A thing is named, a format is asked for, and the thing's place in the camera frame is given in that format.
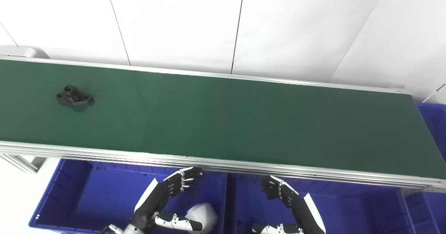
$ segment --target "panel seam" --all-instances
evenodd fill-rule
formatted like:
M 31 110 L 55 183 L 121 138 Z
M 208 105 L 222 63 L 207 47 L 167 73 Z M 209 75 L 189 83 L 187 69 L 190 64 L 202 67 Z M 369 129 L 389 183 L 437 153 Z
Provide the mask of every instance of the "panel seam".
M 338 66 L 336 67 L 336 69 L 334 69 L 333 73 L 331 74 L 330 78 L 328 79 L 327 82 L 330 82 L 331 79 L 333 78 L 333 76 L 335 75 L 336 71 L 338 70 L 339 66 L 341 66 L 342 61 L 344 61 L 345 56 L 347 56 L 348 52 L 350 51 L 350 49 L 352 48 L 352 45 L 355 43 L 356 39 L 358 39 L 358 36 L 360 35 L 361 31 L 363 30 L 364 26 L 367 24 L 368 20 L 371 17 L 371 14 L 373 14 L 374 10 L 376 9 L 376 7 L 378 6 L 379 2 L 381 2 L 381 0 L 378 0 L 378 2 L 376 2 L 375 7 L 373 7 L 373 9 L 371 10 L 370 14 L 368 15 L 367 19 L 365 20 L 363 26 L 361 27 L 361 29 L 358 31 L 358 34 L 356 34 L 355 39 L 353 39 L 352 44 L 350 45 L 350 47 L 348 47 L 348 50 L 345 52 L 344 56 L 342 57 L 341 61 L 339 62 Z
M 118 17 L 116 16 L 115 7 L 113 6 L 112 0 L 110 0 L 111 8 L 113 9 L 113 14 L 115 15 L 116 25 L 118 25 L 119 35 L 121 36 L 122 45 L 124 46 L 125 55 L 127 56 L 127 61 L 129 61 L 129 65 L 132 66 L 130 63 L 129 54 L 127 53 L 127 47 L 125 46 L 124 37 L 122 37 L 121 27 L 119 26 Z
M 237 22 L 236 40 L 234 42 L 234 52 L 232 53 L 231 74 L 232 70 L 234 69 L 234 59 L 236 57 L 237 37 L 239 36 L 239 26 L 240 26 L 240 17 L 242 15 L 242 6 L 243 6 L 243 0 L 241 0 L 240 2 L 239 21 Z
M 14 38 L 11 36 L 11 34 L 9 33 L 9 31 L 7 31 L 7 29 L 3 26 L 3 23 L 0 22 L 0 25 L 3 27 L 3 29 L 6 31 L 6 34 L 8 34 L 8 36 L 11 38 L 11 40 L 14 42 L 14 44 L 19 47 L 19 45 L 17 44 L 16 40 L 14 40 Z

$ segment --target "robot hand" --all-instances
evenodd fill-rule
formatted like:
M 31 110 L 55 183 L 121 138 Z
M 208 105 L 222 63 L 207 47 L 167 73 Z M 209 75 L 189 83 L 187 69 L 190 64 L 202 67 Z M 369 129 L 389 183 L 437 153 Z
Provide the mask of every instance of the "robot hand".
M 165 178 L 161 183 L 153 179 L 148 188 L 145 190 L 141 199 L 135 207 L 135 213 L 132 216 L 129 225 L 122 231 L 120 228 L 109 225 L 101 232 L 104 233 L 107 229 L 111 229 L 116 234 L 149 234 L 155 229 L 157 223 L 162 223 L 161 226 L 167 228 L 176 228 L 177 225 L 166 225 L 166 221 L 161 211 L 166 206 L 170 198 L 177 196 L 183 191 L 194 193 L 195 190 L 191 185 L 199 185 L 195 179 L 202 176 L 202 169 L 199 167 L 189 167 L 178 170 L 172 175 Z
M 172 175 L 164 179 L 163 183 L 169 187 L 169 198 L 172 198 L 183 191 L 195 193 L 191 185 L 200 185 L 195 178 L 202 176 L 203 170 L 198 167 L 189 167 L 174 172 Z
M 272 175 L 262 176 L 260 185 L 267 199 L 280 199 L 287 208 L 292 210 L 298 225 L 254 224 L 252 228 L 254 233 L 325 234 L 325 225 L 309 193 L 305 197 L 300 197 L 299 193 L 287 182 Z

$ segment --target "robot finger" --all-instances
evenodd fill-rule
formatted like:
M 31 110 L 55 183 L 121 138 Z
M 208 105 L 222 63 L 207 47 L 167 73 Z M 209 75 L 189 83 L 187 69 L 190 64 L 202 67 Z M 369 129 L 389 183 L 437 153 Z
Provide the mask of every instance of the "robot finger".
M 181 169 L 184 173 L 183 179 L 189 179 L 189 178 L 196 178 L 196 177 L 202 177 L 203 176 L 203 169 L 200 167 L 190 167 L 186 169 Z
M 186 179 L 183 181 L 184 185 L 201 185 L 201 182 L 196 179 Z
M 186 191 L 186 192 L 188 192 L 188 193 L 192 193 L 192 194 L 195 194 L 197 191 L 194 189 L 194 188 L 192 188 L 192 187 L 183 187 L 183 190 L 184 191 Z

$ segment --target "white wall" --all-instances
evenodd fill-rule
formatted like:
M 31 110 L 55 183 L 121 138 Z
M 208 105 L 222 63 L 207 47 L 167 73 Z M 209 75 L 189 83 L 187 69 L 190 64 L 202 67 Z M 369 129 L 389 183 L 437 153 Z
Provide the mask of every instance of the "white wall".
M 444 0 L 241 1 L 0 0 L 0 23 L 54 59 L 405 87 L 418 101 L 446 82 Z
M 243 0 L 234 74 L 328 82 L 379 0 Z
M 50 58 L 128 64 L 110 0 L 0 0 L 0 23 L 19 46 Z
M 446 82 L 445 14 L 445 0 L 379 1 L 330 81 L 427 98 Z

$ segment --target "robotic arm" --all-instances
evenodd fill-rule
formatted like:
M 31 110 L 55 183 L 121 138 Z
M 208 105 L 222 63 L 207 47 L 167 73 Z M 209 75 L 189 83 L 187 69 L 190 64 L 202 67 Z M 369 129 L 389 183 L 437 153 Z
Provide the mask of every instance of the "robotic arm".
M 325 234 L 325 225 L 309 193 L 301 197 L 288 183 L 272 175 L 263 176 L 260 185 L 267 199 L 280 199 L 286 207 L 291 209 L 298 224 L 281 224 L 280 226 L 254 224 L 252 227 L 254 233 Z
M 108 229 L 116 234 L 149 234 L 157 225 L 185 231 L 201 231 L 202 223 L 162 211 L 170 198 L 183 191 L 194 193 L 195 190 L 191 185 L 199 185 L 195 178 L 201 176 L 201 168 L 189 167 L 174 172 L 161 183 L 153 179 L 137 203 L 135 213 L 125 230 L 123 231 L 115 225 L 109 225 L 100 234 L 105 233 Z

